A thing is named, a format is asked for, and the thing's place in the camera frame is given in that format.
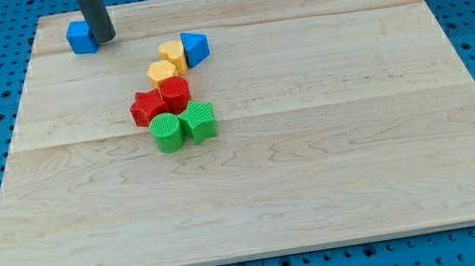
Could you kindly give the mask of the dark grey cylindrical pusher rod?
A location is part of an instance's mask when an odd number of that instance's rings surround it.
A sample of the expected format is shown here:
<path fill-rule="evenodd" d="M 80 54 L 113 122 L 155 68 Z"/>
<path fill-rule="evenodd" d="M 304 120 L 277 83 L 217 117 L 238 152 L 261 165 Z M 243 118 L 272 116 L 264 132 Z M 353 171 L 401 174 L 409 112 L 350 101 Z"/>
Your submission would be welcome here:
<path fill-rule="evenodd" d="M 104 0 L 76 1 L 95 40 L 98 43 L 111 41 L 116 35 L 116 30 L 106 10 Z"/>

